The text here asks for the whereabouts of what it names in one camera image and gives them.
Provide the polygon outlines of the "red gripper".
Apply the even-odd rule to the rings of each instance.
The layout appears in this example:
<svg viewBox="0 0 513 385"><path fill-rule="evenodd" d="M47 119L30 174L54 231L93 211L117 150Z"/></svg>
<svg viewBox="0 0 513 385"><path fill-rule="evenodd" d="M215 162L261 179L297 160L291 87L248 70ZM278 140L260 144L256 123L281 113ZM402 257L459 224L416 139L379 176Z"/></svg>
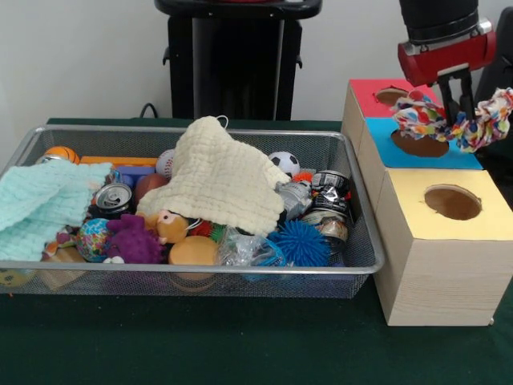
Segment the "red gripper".
<svg viewBox="0 0 513 385"><path fill-rule="evenodd" d="M458 104L452 97L449 73L468 69L461 75L460 108L467 120L475 120L475 104L470 71L490 64L496 51L496 33L492 30L474 37L464 36L441 44L420 46L410 42L398 44L398 60L405 78L414 86L438 81L446 122L454 123L458 116Z"/></svg>

